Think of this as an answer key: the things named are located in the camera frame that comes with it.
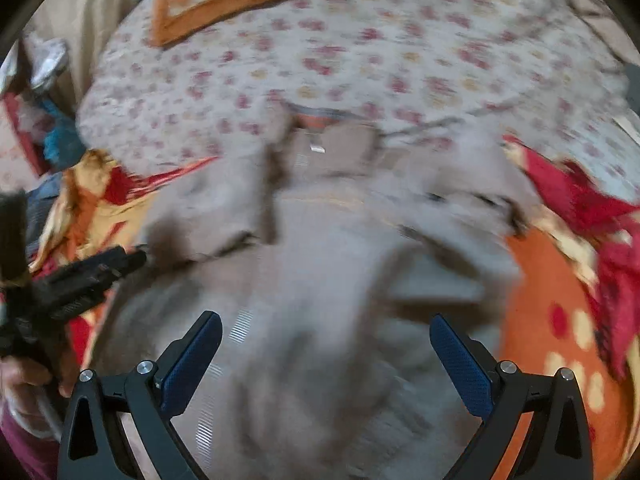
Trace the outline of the person left hand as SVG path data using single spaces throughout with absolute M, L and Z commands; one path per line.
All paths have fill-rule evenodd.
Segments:
M 51 380 L 50 372 L 30 359 L 1 359 L 1 397 L 9 414 L 32 436 L 59 441 L 62 422 L 43 391 Z

